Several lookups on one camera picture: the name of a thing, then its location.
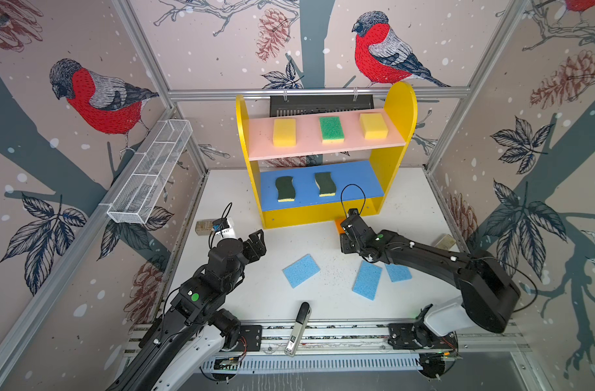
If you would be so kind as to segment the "orange sponge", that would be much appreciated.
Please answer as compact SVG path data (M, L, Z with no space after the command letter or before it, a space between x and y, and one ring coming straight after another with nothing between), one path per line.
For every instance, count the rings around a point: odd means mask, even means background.
M341 223L343 223L344 221L344 218L338 218L335 220L335 227L339 235L343 235L345 233L343 227L341 226Z

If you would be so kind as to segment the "dark green wavy sponge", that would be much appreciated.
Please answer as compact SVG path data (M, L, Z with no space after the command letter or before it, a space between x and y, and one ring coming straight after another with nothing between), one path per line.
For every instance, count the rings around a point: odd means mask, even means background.
M315 174L315 183L319 189L319 197L336 195L336 184L331 172L318 172Z
M277 200L279 203L293 202L296 199L297 192L293 185L292 176L278 177L275 185L278 192Z

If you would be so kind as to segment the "green yellow sponge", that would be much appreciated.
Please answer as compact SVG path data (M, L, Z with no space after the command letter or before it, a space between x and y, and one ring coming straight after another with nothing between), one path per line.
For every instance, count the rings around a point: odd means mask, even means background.
M343 143L345 141L340 117L320 117L319 126L322 143Z

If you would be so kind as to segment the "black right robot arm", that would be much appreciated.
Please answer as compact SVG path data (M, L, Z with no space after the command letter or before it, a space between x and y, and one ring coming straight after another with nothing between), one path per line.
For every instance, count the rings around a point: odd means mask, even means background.
M424 307L413 320L390 325L389 344L396 350L452 348L453 340L447 337L473 326L495 334L506 330L520 289L489 254L478 257L438 249L388 230L376 233L356 209L341 220L340 228L341 252L356 253L369 263L415 269L460 291L446 303Z

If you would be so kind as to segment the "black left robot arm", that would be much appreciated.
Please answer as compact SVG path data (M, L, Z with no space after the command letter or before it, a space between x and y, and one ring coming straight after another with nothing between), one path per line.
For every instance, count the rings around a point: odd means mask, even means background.
M264 231L247 240L221 239L202 265L177 290L171 307L156 319L140 352L110 390L177 390L211 356L234 347L241 322L222 309L245 279L245 267L266 254Z

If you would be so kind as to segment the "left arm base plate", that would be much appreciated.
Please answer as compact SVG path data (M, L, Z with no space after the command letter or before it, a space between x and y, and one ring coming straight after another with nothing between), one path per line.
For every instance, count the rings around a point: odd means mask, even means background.
M262 326L245 325L230 330L225 337L222 351L250 353L259 352L262 344Z

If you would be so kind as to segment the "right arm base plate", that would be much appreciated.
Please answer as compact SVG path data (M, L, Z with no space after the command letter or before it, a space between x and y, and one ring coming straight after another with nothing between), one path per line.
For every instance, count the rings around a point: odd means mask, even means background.
M456 350L453 333L439 337L423 324L389 324L388 344L394 350Z

